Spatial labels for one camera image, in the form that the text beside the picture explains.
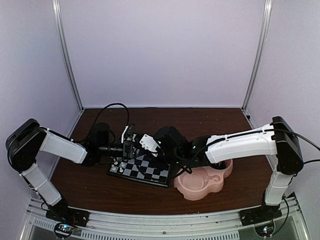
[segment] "vertical metal post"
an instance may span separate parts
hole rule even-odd
[[[71,84],[71,89],[72,89],[73,95],[76,100],[77,107],[78,107],[79,111],[81,112],[84,109],[84,107],[81,102],[81,98],[80,98],[77,84],[75,81],[74,72],[72,70],[72,66],[71,66],[71,62],[70,62],[70,56],[69,56],[69,52],[68,52],[68,48],[67,48],[64,25],[63,25],[63,21],[62,21],[61,10],[60,10],[60,0],[52,0],[52,3],[53,3],[53,12],[54,12],[54,17],[55,17],[55,21],[56,21],[56,26],[57,26],[59,37],[60,37],[60,43],[61,43],[65,68],[66,68],[66,71],[68,74],[68,78],[69,78],[69,81]]]
[[[256,55],[255,55],[255,60],[254,60],[254,64],[253,64],[253,69],[252,69],[252,73],[251,73],[249,86],[246,91],[246,95],[245,95],[244,102],[242,105],[242,110],[244,112],[247,111],[250,97],[252,95],[252,92],[253,92],[253,89],[255,86],[255,82],[256,82],[256,79],[258,76],[258,71],[259,71],[259,68],[261,65],[262,54],[263,54],[263,50],[265,48],[267,35],[268,35],[268,31],[269,31],[271,10],[272,10],[272,1],[273,0],[265,0],[258,48],[257,48]]]

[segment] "wooden tabletop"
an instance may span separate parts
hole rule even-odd
[[[86,109],[72,138],[84,138],[99,109]],[[110,124],[119,137],[126,124],[126,111],[107,109],[98,122]],[[249,130],[238,108],[131,108],[130,123],[138,132],[154,134],[164,126],[175,126],[189,141],[199,136],[223,135]],[[61,159],[52,183],[70,206],[122,214],[172,215],[226,211],[260,205],[272,174],[265,156],[238,158],[218,193],[189,201],[173,187],[148,185],[106,175],[110,165],[83,167]]]

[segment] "black mounting plate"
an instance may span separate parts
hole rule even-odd
[[[75,225],[75,226],[79,226],[79,227],[86,227],[87,226],[87,222],[89,220],[89,215],[90,215],[90,213],[88,211],[69,208],[69,207],[68,207],[68,210],[70,211],[71,216],[74,216],[74,219],[71,218],[71,219],[65,221],[66,224],[68,224],[70,226]],[[48,219],[58,221],[58,222],[61,221],[61,219],[59,217],[57,217],[54,213],[52,213],[50,210],[48,210],[46,212],[45,217]]]
[[[282,216],[281,210],[273,211],[265,207],[266,206],[258,206],[255,208],[241,210],[239,212],[239,216],[242,226],[259,224]]]

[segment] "robotic arm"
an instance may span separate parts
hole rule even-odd
[[[293,175],[303,168],[298,139],[281,117],[271,124],[229,135],[202,136],[188,142],[175,127],[163,127],[154,136],[134,133],[134,126],[126,126],[121,143],[110,143],[110,126],[97,123],[81,143],[41,127],[29,119],[6,141],[8,159],[29,186],[40,195],[51,211],[47,217],[70,225],[85,227],[89,213],[68,207],[68,202],[39,168],[39,151],[51,153],[83,166],[93,166],[102,156],[134,158],[135,149],[145,149],[159,161],[169,160],[186,168],[214,166],[228,159],[255,155],[277,155],[274,170],[260,207],[240,211],[243,225],[255,224],[280,217],[279,206]]]

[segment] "pink tray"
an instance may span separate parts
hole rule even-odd
[[[217,193],[224,187],[224,179],[233,169],[233,160],[226,160],[226,169],[217,170],[210,166],[192,169],[192,174],[184,172],[174,179],[174,187],[187,200],[203,199],[209,193]]]

